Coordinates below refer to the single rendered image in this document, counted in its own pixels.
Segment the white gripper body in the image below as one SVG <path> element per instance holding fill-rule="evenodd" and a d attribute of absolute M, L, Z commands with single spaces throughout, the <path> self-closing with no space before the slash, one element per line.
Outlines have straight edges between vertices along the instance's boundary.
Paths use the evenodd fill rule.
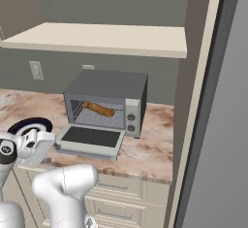
<path fill-rule="evenodd" d="M 31 130 L 23 136 L 19 151 L 19 163 L 27 166 L 39 165 L 55 143 L 55 135 L 45 131 Z"/>

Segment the dark blue white plate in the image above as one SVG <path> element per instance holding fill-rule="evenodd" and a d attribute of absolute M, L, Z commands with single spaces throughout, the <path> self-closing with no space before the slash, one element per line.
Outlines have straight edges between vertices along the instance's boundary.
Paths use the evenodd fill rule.
<path fill-rule="evenodd" d="M 44 117 L 29 117 L 15 123 L 8 129 L 8 132 L 23 136 L 32 129 L 35 129 L 37 132 L 50 132 L 52 130 L 52 123 L 49 119 Z"/>

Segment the grey toaster oven door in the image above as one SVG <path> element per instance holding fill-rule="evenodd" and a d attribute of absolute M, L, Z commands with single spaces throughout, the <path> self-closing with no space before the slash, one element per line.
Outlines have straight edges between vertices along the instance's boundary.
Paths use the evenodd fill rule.
<path fill-rule="evenodd" d="M 57 151 L 116 161 L 125 131 L 69 124 L 56 136 Z"/>

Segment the brown baguette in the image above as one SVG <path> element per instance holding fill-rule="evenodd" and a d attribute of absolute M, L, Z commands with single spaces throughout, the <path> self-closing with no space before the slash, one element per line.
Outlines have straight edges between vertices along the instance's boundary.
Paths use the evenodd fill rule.
<path fill-rule="evenodd" d="M 96 114 L 100 114 L 103 116 L 112 117 L 115 115 L 115 110 L 106 108 L 93 102 L 84 102 L 82 106 L 87 110 L 90 110 L 92 112 L 95 112 Z"/>

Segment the grey toaster oven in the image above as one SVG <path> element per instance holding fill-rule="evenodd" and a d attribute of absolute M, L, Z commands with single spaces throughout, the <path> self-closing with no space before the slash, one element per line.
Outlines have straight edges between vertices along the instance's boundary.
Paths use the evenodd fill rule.
<path fill-rule="evenodd" d="M 68 120 L 74 122 L 74 116 L 85 109 L 84 102 L 93 102 L 113 109 L 123 108 L 123 127 L 103 127 L 124 130 L 125 135 L 139 138 L 144 119 L 147 100 L 148 75 L 104 70 L 82 70 L 64 90 L 64 101 Z M 135 120 L 127 119 L 128 114 L 134 114 Z M 128 125 L 134 125 L 135 131 L 128 131 Z"/>

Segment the cream drawer front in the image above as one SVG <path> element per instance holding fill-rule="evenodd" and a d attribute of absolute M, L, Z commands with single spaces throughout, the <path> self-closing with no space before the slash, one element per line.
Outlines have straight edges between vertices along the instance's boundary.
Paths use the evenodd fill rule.
<path fill-rule="evenodd" d="M 106 191 L 109 195 L 137 201 L 142 199 L 143 183 L 137 179 L 99 175 L 96 187 Z"/>
<path fill-rule="evenodd" d="M 100 223 L 108 223 L 109 225 L 124 226 L 125 228 L 142 228 L 144 220 L 144 206 L 115 202 L 97 197 L 86 197 L 85 206 L 89 214 Z M 98 209 L 102 212 L 110 212 L 127 216 L 129 218 L 119 218 L 98 213 Z"/>

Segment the beige tall side panel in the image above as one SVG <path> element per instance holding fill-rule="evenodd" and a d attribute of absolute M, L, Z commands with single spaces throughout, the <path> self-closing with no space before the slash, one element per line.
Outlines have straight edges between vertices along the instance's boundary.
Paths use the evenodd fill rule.
<path fill-rule="evenodd" d="M 174 101 L 172 184 L 164 228 L 173 228 L 175 221 L 219 2 L 188 0 L 185 20 L 188 52 L 187 58 L 180 60 L 178 71 Z"/>

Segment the dark grey fridge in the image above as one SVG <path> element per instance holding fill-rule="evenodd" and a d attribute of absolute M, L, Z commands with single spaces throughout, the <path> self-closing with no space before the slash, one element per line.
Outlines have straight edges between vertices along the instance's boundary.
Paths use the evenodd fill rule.
<path fill-rule="evenodd" d="M 248 0 L 222 0 L 173 228 L 248 228 Z"/>

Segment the cream wall shelf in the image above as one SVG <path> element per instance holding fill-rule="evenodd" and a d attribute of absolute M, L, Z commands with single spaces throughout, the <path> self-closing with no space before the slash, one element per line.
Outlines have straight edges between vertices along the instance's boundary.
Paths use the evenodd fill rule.
<path fill-rule="evenodd" d="M 0 42 L 5 49 L 186 58 L 183 27 L 45 22 Z"/>

